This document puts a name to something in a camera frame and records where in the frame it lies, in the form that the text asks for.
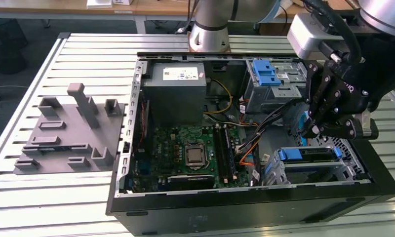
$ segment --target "floor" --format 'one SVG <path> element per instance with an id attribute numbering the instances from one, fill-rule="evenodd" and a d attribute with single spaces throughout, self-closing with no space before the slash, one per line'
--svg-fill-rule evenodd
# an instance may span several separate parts
<path id="1" fill-rule="evenodd" d="M 118 20 L 52 20 L 51 27 L 44 28 L 40 20 L 20 19 L 19 24 L 28 39 L 28 46 L 22 50 L 28 67 L 15 75 L 0 74 L 0 86 L 19 85 L 30 86 L 32 79 L 44 62 L 47 54 L 52 48 L 60 32 L 74 33 L 124 33 L 135 34 L 136 25 L 134 21 Z M 148 34 L 173 34 L 186 22 L 170 21 L 158 23 L 147 21 Z M 234 23 L 229 27 L 230 34 L 234 35 L 258 35 L 253 29 L 251 23 Z M 19 102 L 24 96 L 26 88 L 23 87 L 0 87 L 0 135 L 11 119 Z"/>

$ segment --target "yellow wire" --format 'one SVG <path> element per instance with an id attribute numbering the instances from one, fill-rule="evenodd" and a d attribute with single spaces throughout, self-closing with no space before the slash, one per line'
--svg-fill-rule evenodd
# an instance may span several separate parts
<path id="1" fill-rule="evenodd" d="M 217 80 L 217 79 L 213 79 L 213 80 L 217 81 L 219 83 L 219 85 L 225 88 L 225 90 L 227 91 L 229 97 L 230 97 L 230 102 L 229 102 L 229 106 L 225 109 L 218 110 L 218 111 L 203 112 L 206 115 L 221 114 L 221 113 L 226 112 L 233 105 L 233 96 L 231 96 L 230 90 L 227 89 L 227 87 L 223 85 L 223 83 L 219 80 Z"/>

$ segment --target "aluminum extrusion table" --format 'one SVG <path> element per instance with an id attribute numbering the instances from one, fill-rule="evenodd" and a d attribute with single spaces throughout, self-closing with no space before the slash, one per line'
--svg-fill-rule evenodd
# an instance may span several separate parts
<path id="1" fill-rule="evenodd" d="M 283 37 L 231 36 L 233 52 L 293 53 Z M 116 98 L 130 103 L 136 53 L 186 52 L 186 36 L 72 34 L 58 39 L 39 74 L 0 137 L 0 236 L 131 236 L 114 217 L 107 217 L 106 202 L 111 172 L 43 175 L 12 174 L 40 111 L 43 96 L 67 95 L 71 82 L 86 85 L 96 103 Z M 381 135 L 373 146 L 395 179 L 395 93 L 382 100 L 373 117 Z M 395 198 L 369 205 L 329 223 L 289 225 L 187 234 L 182 236 L 394 236 Z"/>

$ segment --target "red wire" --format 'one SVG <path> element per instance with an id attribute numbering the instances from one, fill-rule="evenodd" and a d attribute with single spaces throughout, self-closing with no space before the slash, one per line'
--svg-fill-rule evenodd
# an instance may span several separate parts
<path id="1" fill-rule="evenodd" d="M 146 137 L 146 116 L 144 116 L 144 114 L 146 114 L 146 106 L 144 106 L 144 103 L 143 103 L 143 114 L 142 114 L 142 129 L 143 129 L 143 134 L 140 136 L 140 141 L 139 141 L 139 144 L 138 144 L 138 147 L 136 147 L 136 151 L 135 152 L 138 152 L 139 147 L 140 147 L 140 145 L 143 143 L 143 139 Z"/>

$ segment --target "black plastic part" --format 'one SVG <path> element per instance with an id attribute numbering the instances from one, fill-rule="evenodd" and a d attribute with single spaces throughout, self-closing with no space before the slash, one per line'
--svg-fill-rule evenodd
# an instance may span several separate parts
<path id="1" fill-rule="evenodd" d="M 58 36 L 58 39 L 68 39 L 71 37 L 71 34 L 70 32 L 62 32 Z"/>
<path id="2" fill-rule="evenodd" d="M 213 175 L 179 175 L 168 177 L 168 191 L 211 189 L 215 185 Z"/>

